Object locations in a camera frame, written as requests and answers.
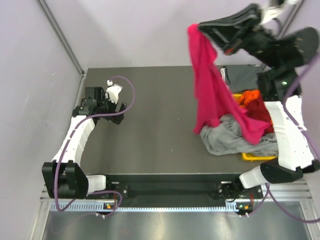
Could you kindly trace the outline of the pink t shirt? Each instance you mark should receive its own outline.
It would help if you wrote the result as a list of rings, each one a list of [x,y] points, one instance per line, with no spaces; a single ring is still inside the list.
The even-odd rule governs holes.
[[[239,124],[244,139],[252,145],[258,144],[270,123],[248,117],[246,110],[236,102],[215,65],[218,53],[197,24],[187,28],[187,35],[197,101],[193,132],[199,135],[204,127],[218,127],[220,118],[230,114]]]

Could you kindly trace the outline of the light grey t shirt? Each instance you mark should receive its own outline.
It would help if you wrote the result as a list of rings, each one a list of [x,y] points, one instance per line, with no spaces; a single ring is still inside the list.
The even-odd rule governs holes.
[[[275,133],[268,133],[258,144],[251,144],[244,139],[240,125],[230,114],[222,116],[217,127],[203,126],[200,137],[207,151],[216,156],[246,153],[271,157],[279,154]]]

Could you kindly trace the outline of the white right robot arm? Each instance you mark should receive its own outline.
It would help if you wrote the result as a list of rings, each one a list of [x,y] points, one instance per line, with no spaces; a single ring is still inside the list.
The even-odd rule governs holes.
[[[264,27],[287,4],[286,0],[275,0],[262,8],[252,3],[231,16],[198,25],[198,29],[225,55],[243,49],[268,67],[257,75],[257,85],[273,123],[278,156],[232,181],[233,192],[239,198],[245,198],[256,186],[291,183],[320,168],[306,137],[300,75],[296,73],[296,68],[310,67],[316,61],[319,31],[308,26],[275,37]]]

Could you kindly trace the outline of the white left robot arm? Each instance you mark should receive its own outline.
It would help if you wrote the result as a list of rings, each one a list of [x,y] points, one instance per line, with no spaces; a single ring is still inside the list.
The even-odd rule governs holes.
[[[126,103],[118,103],[122,86],[113,84],[102,87],[86,87],[80,105],[72,111],[70,127],[60,150],[50,162],[41,168],[50,198],[84,199],[97,192],[109,198],[114,191],[107,177],[101,174],[85,175],[80,167],[82,155],[90,134],[100,119],[119,125],[124,119]]]

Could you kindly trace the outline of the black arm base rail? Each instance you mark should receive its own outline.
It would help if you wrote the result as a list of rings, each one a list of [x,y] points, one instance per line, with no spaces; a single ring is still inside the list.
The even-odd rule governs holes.
[[[125,207],[221,207],[226,199],[212,195],[226,190],[242,193],[231,189],[236,177],[236,173],[109,174],[106,188],[121,193]],[[126,190],[133,191],[129,199],[123,198]]]

